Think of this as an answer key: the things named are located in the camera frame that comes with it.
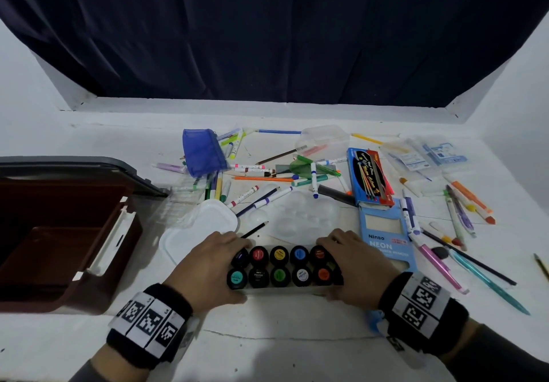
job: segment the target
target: left hand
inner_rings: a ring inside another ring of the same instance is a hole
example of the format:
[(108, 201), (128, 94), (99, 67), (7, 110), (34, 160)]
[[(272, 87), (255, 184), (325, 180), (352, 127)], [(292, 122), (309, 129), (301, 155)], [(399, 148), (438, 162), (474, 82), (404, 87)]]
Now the left hand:
[(210, 234), (195, 246), (164, 281), (179, 292), (197, 314), (224, 304), (241, 304), (246, 296), (227, 286), (230, 261), (243, 247), (250, 247), (233, 231)]

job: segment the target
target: pencil box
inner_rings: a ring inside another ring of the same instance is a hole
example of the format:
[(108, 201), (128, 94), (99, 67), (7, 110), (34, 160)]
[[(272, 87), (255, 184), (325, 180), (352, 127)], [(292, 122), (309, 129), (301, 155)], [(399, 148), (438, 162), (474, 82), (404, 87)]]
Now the pencil box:
[(395, 204), (387, 189), (378, 152), (349, 148), (347, 161), (357, 205), (387, 209)]
[(394, 205), (388, 210), (359, 207), (360, 234), (370, 246), (396, 262), (401, 270), (415, 272), (417, 266), (412, 242), (406, 234), (406, 223), (400, 207), (400, 198), (393, 199)]

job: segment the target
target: box lid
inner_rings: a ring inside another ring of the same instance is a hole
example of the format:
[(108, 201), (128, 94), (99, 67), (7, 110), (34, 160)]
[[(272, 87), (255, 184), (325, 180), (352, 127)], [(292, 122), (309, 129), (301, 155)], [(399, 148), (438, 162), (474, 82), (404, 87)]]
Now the box lid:
[(135, 195), (167, 197), (169, 191), (137, 175), (120, 159), (103, 156), (0, 157), (0, 179), (37, 181), (93, 181), (130, 186)]

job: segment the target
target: storage box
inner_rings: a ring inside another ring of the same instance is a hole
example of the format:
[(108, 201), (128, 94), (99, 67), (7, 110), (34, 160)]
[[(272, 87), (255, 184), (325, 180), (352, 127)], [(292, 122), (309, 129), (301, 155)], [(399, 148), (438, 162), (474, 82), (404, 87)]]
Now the storage box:
[(0, 158), (0, 312), (105, 312), (143, 231), (133, 194), (168, 195), (118, 159)]

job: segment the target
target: white table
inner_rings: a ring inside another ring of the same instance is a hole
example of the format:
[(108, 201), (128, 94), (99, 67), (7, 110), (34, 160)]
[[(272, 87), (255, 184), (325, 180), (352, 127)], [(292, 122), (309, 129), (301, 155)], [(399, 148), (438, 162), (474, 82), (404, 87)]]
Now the white table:
[[(253, 134), (244, 138), (236, 162), (260, 159), (293, 149), (294, 135)], [(470, 288), (457, 293), (431, 264), (416, 253), (418, 267), (452, 290), (473, 318), (488, 324), (532, 355), (549, 361), (549, 282), (534, 263), (532, 253), (549, 260), (545, 243), (547, 216), (517, 184), (509, 171), (476, 139), (458, 139), (458, 145), (482, 163), (476, 173), (461, 176), (467, 186), (493, 209), (498, 224), (487, 225), (472, 215), (478, 238), (469, 241), (469, 253), (519, 284), (502, 285), (525, 305), (532, 316), (521, 314), (482, 282), (455, 266), (452, 273)], [(377, 149), (373, 143), (351, 139), (352, 146)], [(60, 149), (63, 155), (97, 155), (122, 159), (153, 184), (175, 184), (178, 174), (152, 168), (151, 163), (176, 163), (181, 156), (181, 132), (163, 129), (83, 126)], [(271, 162), (288, 163), (291, 157)], [(400, 195), (400, 184), (388, 163), (389, 181)], [(330, 186), (339, 187), (338, 180)], [(250, 188), (234, 181), (230, 198)], [(451, 230), (442, 197), (414, 198), (420, 217), (437, 219)], [(109, 314), (146, 286), (162, 281), (173, 266), (157, 250), (162, 227), (146, 219), (146, 228), (105, 316), (4, 314), (0, 316), (0, 378), (67, 380), (104, 343)], [(340, 227), (358, 231), (357, 210), (341, 205)], [(257, 244), (273, 244), (259, 233)], [(443, 365), (430, 358), (426, 368), (412, 371), (383, 339), (368, 329), (358, 309), (317, 296), (256, 296), (238, 306), (223, 306), (204, 318), (197, 339), (176, 367), (161, 367), (152, 380), (451, 380)]]

